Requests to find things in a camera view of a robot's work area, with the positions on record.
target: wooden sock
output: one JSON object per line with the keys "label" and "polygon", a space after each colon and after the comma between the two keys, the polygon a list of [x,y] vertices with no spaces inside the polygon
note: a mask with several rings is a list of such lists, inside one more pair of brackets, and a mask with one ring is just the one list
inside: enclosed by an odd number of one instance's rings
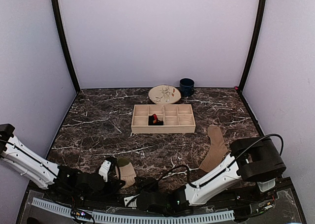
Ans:
{"label": "wooden sock", "polygon": [[207,132],[210,137],[211,145],[209,152],[200,164],[199,169],[205,172],[210,172],[221,163],[228,150],[224,144],[223,135],[219,127],[209,126]]}
{"label": "wooden sock", "polygon": [[117,164],[120,170],[121,179],[126,181],[123,189],[132,186],[135,183],[136,172],[134,171],[133,165],[127,158],[118,158]]}

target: marble tabletop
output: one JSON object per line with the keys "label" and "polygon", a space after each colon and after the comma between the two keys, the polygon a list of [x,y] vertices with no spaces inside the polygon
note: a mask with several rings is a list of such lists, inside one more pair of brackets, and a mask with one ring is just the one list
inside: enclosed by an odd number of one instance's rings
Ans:
{"label": "marble tabletop", "polygon": [[[234,89],[197,88],[179,104],[191,104],[195,133],[132,134],[135,104],[152,104],[150,89],[82,90],[71,107],[49,153],[48,160],[84,172],[94,172],[105,157],[126,157],[137,176],[158,178],[180,164],[196,169],[210,148],[207,128],[219,126],[226,146],[236,139],[258,136],[255,126]],[[168,192],[186,183],[183,170],[170,173],[160,184]],[[134,192],[134,188],[121,190]]]}

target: white plate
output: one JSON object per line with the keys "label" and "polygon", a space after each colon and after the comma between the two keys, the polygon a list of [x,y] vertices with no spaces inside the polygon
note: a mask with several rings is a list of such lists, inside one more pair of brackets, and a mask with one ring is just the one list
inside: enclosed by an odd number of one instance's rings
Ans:
{"label": "white plate", "polygon": [[170,85],[158,85],[149,91],[149,98],[155,104],[173,104],[181,97],[179,90]]}

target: wooden compartment tray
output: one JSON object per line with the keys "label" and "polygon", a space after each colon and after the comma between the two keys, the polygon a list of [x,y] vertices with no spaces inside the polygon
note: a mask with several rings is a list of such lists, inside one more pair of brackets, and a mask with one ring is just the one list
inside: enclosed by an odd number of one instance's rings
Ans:
{"label": "wooden compartment tray", "polygon": [[[162,126],[149,126],[149,116],[156,114]],[[190,104],[135,105],[131,131],[135,134],[194,133],[196,128]]]}

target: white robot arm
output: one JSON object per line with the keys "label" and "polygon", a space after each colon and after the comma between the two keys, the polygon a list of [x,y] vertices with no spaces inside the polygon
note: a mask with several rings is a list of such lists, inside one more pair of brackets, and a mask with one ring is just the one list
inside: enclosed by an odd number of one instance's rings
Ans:
{"label": "white robot arm", "polygon": [[21,176],[26,176],[44,190],[57,178],[58,165],[32,152],[16,136],[10,137],[1,156]]}
{"label": "white robot arm", "polygon": [[[108,172],[113,169],[115,158],[107,158],[98,173],[84,173],[67,166],[47,161],[13,135],[14,127],[0,125],[0,158],[21,175],[32,180],[38,187],[49,189],[54,186],[63,193],[76,193],[86,197],[107,197],[116,193],[125,182],[111,180]],[[285,165],[269,136],[242,139],[230,145],[232,150],[214,170],[192,183],[175,190],[172,194],[141,192],[125,198],[125,205],[143,211],[158,212],[175,216],[192,206],[204,205],[209,199],[243,181],[267,182],[282,175]],[[249,163],[246,154],[250,154]]]}

